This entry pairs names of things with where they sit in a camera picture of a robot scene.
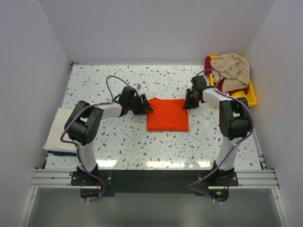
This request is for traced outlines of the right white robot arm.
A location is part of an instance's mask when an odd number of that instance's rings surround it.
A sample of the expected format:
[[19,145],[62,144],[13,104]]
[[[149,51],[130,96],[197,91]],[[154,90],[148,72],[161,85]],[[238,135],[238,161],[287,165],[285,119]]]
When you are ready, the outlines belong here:
[[219,128],[223,136],[220,152],[213,164],[216,171],[211,181],[217,186],[228,180],[225,171],[234,168],[236,151],[254,130],[254,121],[246,98],[235,98],[208,86],[203,76],[191,79],[192,87],[185,96],[184,109],[196,109],[199,103],[208,103],[219,110]]

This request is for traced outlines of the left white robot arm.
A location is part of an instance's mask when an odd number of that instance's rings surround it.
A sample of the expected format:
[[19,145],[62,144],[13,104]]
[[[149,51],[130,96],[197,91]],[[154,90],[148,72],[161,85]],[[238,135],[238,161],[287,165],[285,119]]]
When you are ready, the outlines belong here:
[[78,169],[83,171],[81,179],[86,185],[94,185],[98,181],[93,140],[101,121],[122,117],[129,111],[134,115],[153,112],[146,95],[139,95],[136,89],[130,86],[124,87],[122,93],[113,98],[112,102],[90,104],[81,100],[74,107],[60,140],[75,146]]

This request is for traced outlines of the orange t shirt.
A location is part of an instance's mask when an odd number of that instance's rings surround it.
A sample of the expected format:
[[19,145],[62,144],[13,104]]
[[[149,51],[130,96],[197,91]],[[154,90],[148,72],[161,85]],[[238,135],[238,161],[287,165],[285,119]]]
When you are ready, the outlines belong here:
[[189,131],[184,99],[152,98],[148,104],[153,111],[147,113],[147,131]]

